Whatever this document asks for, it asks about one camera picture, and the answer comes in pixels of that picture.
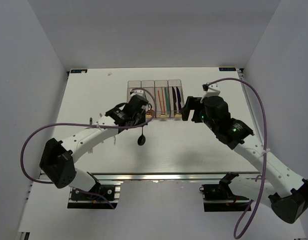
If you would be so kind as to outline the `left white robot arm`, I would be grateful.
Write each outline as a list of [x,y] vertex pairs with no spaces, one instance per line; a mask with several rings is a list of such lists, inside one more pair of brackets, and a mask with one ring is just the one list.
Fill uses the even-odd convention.
[[128,103],[107,111],[95,125],[63,140],[48,140],[40,161],[41,170],[57,188],[70,186],[82,190],[87,199],[95,199],[99,195],[100,183],[90,173],[76,168],[75,163],[87,151],[118,135],[126,127],[143,124],[148,103],[143,96],[134,95]]

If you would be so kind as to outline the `black knife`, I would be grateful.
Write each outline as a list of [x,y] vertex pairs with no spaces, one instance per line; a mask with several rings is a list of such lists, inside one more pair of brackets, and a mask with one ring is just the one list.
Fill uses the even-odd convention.
[[174,111],[177,111],[177,96],[174,87],[172,87],[172,95],[173,95],[173,108]]

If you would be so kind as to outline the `purple iridescent knife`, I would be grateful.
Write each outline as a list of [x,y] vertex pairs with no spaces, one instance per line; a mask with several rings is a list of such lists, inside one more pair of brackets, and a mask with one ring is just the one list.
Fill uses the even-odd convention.
[[181,111],[181,109],[182,109],[182,104],[181,104],[182,98],[181,98],[181,93],[180,93],[180,90],[179,90],[178,87],[176,87],[176,92],[177,92],[178,109],[179,109],[179,111]]

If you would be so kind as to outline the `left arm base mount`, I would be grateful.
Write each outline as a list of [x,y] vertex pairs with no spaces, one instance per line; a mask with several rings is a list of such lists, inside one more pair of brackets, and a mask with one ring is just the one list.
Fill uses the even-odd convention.
[[114,184],[102,184],[89,192],[71,188],[67,208],[114,210],[119,196],[120,187]]

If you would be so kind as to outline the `iridescent rainbow spoon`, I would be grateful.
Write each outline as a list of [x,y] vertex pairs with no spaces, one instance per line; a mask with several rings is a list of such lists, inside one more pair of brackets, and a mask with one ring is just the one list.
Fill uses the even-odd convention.
[[155,116],[155,111],[153,109],[149,109],[146,112],[146,118],[151,118]]

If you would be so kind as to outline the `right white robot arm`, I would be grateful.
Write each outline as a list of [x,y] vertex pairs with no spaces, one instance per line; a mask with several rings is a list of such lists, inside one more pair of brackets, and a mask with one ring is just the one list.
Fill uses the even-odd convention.
[[204,123],[216,138],[251,163],[269,182],[253,182],[229,172],[219,181],[220,195],[229,200],[235,195],[268,206],[284,222],[294,223],[308,209],[308,179],[292,171],[254,135],[243,121],[232,118],[228,104],[220,96],[189,96],[181,110],[183,121],[194,111],[192,122]]

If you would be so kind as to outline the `green chopstick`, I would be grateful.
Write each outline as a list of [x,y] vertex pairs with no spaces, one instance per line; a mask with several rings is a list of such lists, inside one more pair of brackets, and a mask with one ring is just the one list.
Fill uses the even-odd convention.
[[166,99],[166,109],[168,112],[171,112],[170,108],[170,95],[168,87],[165,88],[165,99]]
[[166,101],[166,111],[170,112],[170,100],[169,100],[169,93],[168,93],[167,87],[165,87],[165,101]]

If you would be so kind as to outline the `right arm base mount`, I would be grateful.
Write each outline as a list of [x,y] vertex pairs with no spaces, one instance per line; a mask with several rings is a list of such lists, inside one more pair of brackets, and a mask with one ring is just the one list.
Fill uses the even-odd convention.
[[217,184],[203,184],[199,191],[203,195],[203,206],[206,213],[244,212],[250,199],[234,195],[229,184],[239,174],[229,172]]

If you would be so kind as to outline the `orange chopstick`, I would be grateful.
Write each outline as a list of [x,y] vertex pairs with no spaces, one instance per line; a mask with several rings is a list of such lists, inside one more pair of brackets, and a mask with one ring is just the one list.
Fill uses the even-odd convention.
[[161,87],[163,111],[166,114],[165,88]]
[[160,109],[161,109],[161,112],[163,113],[163,105],[162,105],[162,100],[161,100],[161,94],[158,90],[158,100],[159,100],[159,105],[160,105]]

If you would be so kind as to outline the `black spoon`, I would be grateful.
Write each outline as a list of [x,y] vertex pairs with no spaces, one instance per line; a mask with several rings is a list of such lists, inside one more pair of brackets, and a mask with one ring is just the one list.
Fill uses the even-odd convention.
[[141,135],[138,137],[138,140],[137,140],[137,144],[139,145],[139,146],[143,146],[144,144],[145,144],[145,142],[146,142],[146,137],[144,136],[144,133],[143,133],[143,128],[144,127],[142,127],[141,128]]

